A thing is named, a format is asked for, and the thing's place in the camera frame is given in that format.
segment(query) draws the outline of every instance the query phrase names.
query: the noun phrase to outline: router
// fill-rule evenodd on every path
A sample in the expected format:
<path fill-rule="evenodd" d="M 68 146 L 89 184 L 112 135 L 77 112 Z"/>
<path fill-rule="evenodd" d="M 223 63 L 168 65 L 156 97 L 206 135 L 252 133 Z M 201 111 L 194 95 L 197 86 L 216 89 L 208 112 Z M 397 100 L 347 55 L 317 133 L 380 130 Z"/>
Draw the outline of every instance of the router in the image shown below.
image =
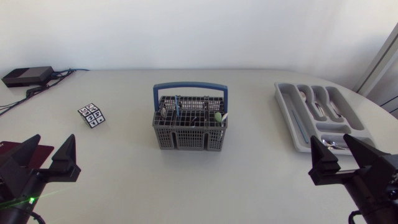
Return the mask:
<path fill-rule="evenodd" d="M 29 85 L 46 85 L 54 72 L 51 66 L 34 68 L 17 68 L 8 73 L 1 80 L 7 87 Z"/>

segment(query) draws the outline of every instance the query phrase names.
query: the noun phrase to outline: utensil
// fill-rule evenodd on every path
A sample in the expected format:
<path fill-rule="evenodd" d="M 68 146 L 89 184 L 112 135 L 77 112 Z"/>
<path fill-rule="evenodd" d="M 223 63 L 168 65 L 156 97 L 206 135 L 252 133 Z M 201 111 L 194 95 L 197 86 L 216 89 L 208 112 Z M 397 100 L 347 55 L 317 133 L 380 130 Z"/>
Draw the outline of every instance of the utensil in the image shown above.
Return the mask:
<path fill-rule="evenodd" d="M 227 116 L 228 116 L 228 113 L 225 113 L 223 115 L 223 117 L 221 118 L 221 121 L 220 121 L 221 127 L 224 127 L 224 120 L 226 119 Z M 224 131 L 221 130 L 220 137 L 218 138 L 218 141 L 221 141 L 221 138 L 223 137 L 223 133 L 224 133 Z"/>
<path fill-rule="evenodd" d="M 221 122 L 223 118 L 221 117 L 221 113 L 220 112 L 216 112 L 214 114 L 214 120 L 216 120 L 217 122 Z"/>
<path fill-rule="evenodd" d="M 307 102 L 307 96 L 303 91 L 300 91 L 301 98 L 303 98 L 304 102 Z"/>
<path fill-rule="evenodd" d="M 341 149 L 341 150 L 348 150 L 348 147 L 342 147 L 342 146 L 337 146 L 336 142 L 332 141 L 331 143 L 322 139 L 322 143 L 328 148 L 328 149 Z"/>
<path fill-rule="evenodd" d="M 178 101 L 177 101 L 177 96 L 175 96 L 175 110 L 177 112 L 177 118 L 180 119 L 180 111 L 178 110 Z"/>
<path fill-rule="evenodd" d="M 313 100 L 314 100 L 315 106 L 317 106 L 319 112 L 321 112 L 322 116 L 325 116 L 325 112 L 323 111 L 321 105 L 319 105 L 319 103 L 318 103 L 318 101 L 317 101 L 317 96 L 316 96 L 316 94 L 313 95 Z"/>
<path fill-rule="evenodd" d="M 294 119 L 296 120 L 296 123 L 297 123 L 298 128 L 299 128 L 299 130 L 300 130 L 300 132 L 301 132 L 301 135 L 302 135 L 303 138 L 304 138 L 305 143 L 308 144 L 308 142 L 309 142 L 309 141 L 308 141 L 308 138 L 307 138 L 307 136 L 304 134 L 304 129 L 303 129 L 303 127 L 301 126 L 301 124 L 300 124 L 299 120 L 297 119 L 296 114 L 294 113 L 293 110 L 292 110 L 292 114 L 293 114 Z"/>
<path fill-rule="evenodd" d="M 333 108 L 333 111 L 335 111 L 335 113 L 337 114 L 337 116 L 340 118 L 343 115 L 341 115 L 340 111 L 337 109 L 337 106 L 335 105 L 335 103 L 333 101 L 330 101 L 331 107 Z"/>
<path fill-rule="evenodd" d="M 306 94 L 303 91 L 300 91 L 300 95 L 301 95 L 301 98 L 303 98 L 305 104 L 307 104 L 307 96 L 306 96 Z M 313 116 L 313 110 L 312 109 L 310 109 L 310 112 L 311 112 L 312 118 L 315 119 L 315 117 Z"/>
<path fill-rule="evenodd" d="M 194 117 L 194 118 L 191 120 L 191 122 L 189 122 L 189 125 L 192 126 L 192 123 L 193 123 L 197 118 L 198 118 L 198 117 Z"/>
<path fill-rule="evenodd" d="M 166 108 L 162 108 L 162 111 L 160 111 L 160 115 L 163 119 L 166 119 L 167 117 L 167 111 Z"/>
<path fill-rule="evenodd" d="M 221 127 L 224 126 L 224 120 L 226 119 L 227 116 L 228 116 L 228 113 L 225 113 L 225 114 L 223 115 L 223 117 L 221 118 L 221 121 L 220 121 Z"/>

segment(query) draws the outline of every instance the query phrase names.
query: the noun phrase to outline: white wall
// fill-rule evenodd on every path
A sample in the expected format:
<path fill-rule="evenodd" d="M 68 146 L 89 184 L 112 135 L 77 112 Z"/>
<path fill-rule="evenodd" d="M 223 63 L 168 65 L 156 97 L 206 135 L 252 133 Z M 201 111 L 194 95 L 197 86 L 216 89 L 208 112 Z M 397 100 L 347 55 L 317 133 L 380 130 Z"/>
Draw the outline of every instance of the white wall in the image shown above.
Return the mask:
<path fill-rule="evenodd" d="M 352 88 L 396 0 L 1 0 L 0 75 L 89 68 L 276 68 Z"/>

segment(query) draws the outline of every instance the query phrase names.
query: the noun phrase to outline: blue handle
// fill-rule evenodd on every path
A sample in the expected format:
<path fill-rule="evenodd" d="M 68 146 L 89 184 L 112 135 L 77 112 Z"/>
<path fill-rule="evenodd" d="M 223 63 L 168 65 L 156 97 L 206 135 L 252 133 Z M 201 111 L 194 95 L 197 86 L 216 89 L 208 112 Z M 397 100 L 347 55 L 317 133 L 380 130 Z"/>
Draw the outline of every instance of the blue handle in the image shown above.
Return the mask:
<path fill-rule="evenodd" d="M 228 87 L 225 85 L 205 82 L 171 82 L 154 85 L 154 104 L 155 111 L 159 110 L 159 90 L 166 88 L 195 87 L 208 88 L 212 90 L 220 90 L 224 92 L 224 113 L 228 112 Z"/>

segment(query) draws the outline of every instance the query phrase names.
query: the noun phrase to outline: red object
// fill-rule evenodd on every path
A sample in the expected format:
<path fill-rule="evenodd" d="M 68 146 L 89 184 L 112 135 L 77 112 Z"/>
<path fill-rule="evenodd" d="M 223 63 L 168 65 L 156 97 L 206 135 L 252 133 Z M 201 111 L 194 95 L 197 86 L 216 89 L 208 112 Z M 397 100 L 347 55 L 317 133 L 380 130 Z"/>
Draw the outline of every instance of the red object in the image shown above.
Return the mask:
<path fill-rule="evenodd" d="M 18 146 L 18 142 L 3 141 L 0 142 L 0 155 L 10 151 L 12 148 Z M 43 165 L 44 161 L 48 158 L 51 152 L 54 150 L 53 146 L 42 146 L 38 145 L 32 158 L 30 159 L 28 168 L 39 169 Z"/>

